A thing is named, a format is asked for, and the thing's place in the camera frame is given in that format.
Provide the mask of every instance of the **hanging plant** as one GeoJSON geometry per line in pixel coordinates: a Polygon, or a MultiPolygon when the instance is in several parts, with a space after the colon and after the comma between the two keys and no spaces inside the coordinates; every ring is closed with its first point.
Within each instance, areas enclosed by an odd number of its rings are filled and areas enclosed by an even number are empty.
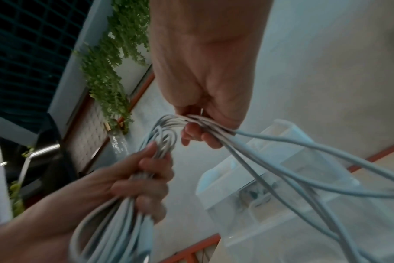
{"type": "Polygon", "coordinates": [[[129,100],[120,83],[121,77],[114,69],[122,63],[121,53],[124,58],[145,65],[138,46],[144,45],[149,50],[149,7],[148,0],[112,0],[112,7],[108,31],[97,46],[88,46],[87,52],[81,55],[81,69],[90,95],[101,106],[107,122],[115,128],[116,120],[123,117],[126,132],[133,120],[128,111],[129,100]]]}

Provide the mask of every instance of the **cable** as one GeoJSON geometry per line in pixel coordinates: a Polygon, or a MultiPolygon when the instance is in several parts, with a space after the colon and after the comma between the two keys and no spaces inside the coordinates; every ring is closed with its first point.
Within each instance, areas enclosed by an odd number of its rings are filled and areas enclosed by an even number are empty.
{"type": "MultiPolygon", "coordinates": [[[[263,134],[245,133],[240,130],[231,130],[216,124],[209,118],[197,115],[165,115],[161,117],[152,127],[151,131],[144,137],[138,151],[144,149],[151,141],[156,141],[158,150],[154,158],[163,158],[168,152],[171,152],[174,149],[174,145],[177,141],[177,134],[173,129],[177,127],[183,128],[187,123],[197,123],[206,132],[212,134],[254,177],[254,179],[267,189],[279,202],[294,212],[310,226],[339,242],[347,260],[350,263],[361,263],[362,257],[371,263],[383,263],[380,259],[375,258],[363,249],[357,247],[344,225],[339,221],[327,204],[321,200],[315,189],[361,198],[372,197],[389,199],[394,199],[394,189],[387,189],[385,191],[348,189],[305,178],[280,164],[269,162],[232,134],[239,134],[262,140],[292,143],[325,152],[361,166],[393,182],[394,172],[329,146],[309,141],[294,140],[287,137],[268,136],[263,134]],[[298,193],[300,197],[311,206],[311,208],[327,225],[327,228],[308,218],[280,197],[273,187],[259,176],[237,152],[282,178],[284,182],[294,189],[296,193],[298,193]]],[[[141,172],[134,175],[132,179],[146,179],[151,177],[152,175],[141,172]]],[[[144,216],[135,211],[134,200],[130,198],[126,198],[124,200],[113,198],[96,208],[77,226],[73,236],[71,237],[69,255],[71,260],[75,263],[145,263],[149,261],[152,249],[152,230],[152,219],[149,216],[144,216]],[[87,244],[82,249],[82,236],[84,232],[89,229],[90,224],[97,224],[97,218],[99,218],[100,223],[91,235],[87,244]]]]}

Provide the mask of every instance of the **white cable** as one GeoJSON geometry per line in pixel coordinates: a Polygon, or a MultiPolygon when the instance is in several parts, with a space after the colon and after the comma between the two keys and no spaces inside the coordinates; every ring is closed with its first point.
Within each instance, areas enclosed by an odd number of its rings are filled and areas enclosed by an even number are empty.
{"type": "MultiPolygon", "coordinates": [[[[230,153],[248,170],[255,180],[265,187],[271,195],[293,211],[309,225],[316,228],[326,236],[338,241],[350,263],[362,262],[361,257],[371,263],[382,263],[380,259],[375,258],[366,251],[357,247],[349,236],[346,228],[338,220],[336,215],[315,194],[314,189],[320,189],[328,192],[336,192],[342,195],[352,195],[356,197],[373,197],[373,198],[391,198],[394,199],[394,189],[385,191],[357,190],[337,187],[331,184],[319,182],[305,178],[280,164],[270,163],[259,153],[249,148],[246,144],[231,135],[240,134],[243,136],[258,138],[262,140],[278,141],[284,143],[297,144],[306,148],[319,150],[351,163],[359,165],[373,173],[379,174],[394,182],[394,172],[381,168],[373,163],[365,161],[359,157],[353,156],[346,152],[334,149],[329,146],[310,143],[305,141],[294,140],[286,137],[267,136],[262,134],[245,133],[240,130],[227,129],[216,124],[213,120],[197,115],[176,116],[165,115],[161,117],[153,126],[148,135],[145,136],[138,151],[144,149],[151,141],[156,141],[158,150],[154,158],[163,158],[168,152],[174,149],[177,141],[177,134],[173,128],[183,128],[187,123],[197,123],[202,128],[216,137],[230,153]],[[292,187],[302,198],[304,198],[312,209],[322,218],[328,228],[321,226],[319,223],[309,219],[303,213],[291,206],[282,199],[276,191],[237,154],[240,152],[243,156],[249,158],[268,171],[280,176],[290,187],[292,187]]],[[[134,175],[135,178],[151,178],[152,175],[139,173],[134,175]]],[[[118,200],[114,198],[105,204],[96,208],[78,225],[71,237],[69,246],[70,258],[75,263],[146,263],[152,249],[152,230],[153,221],[149,216],[144,216],[134,209],[134,200],[126,198],[118,200]],[[90,237],[84,248],[81,248],[81,237],[83,231],[87,229],[89,223],[93,222],[101,214],[103,219],[96,227],[95,232],[90,237]]]]}

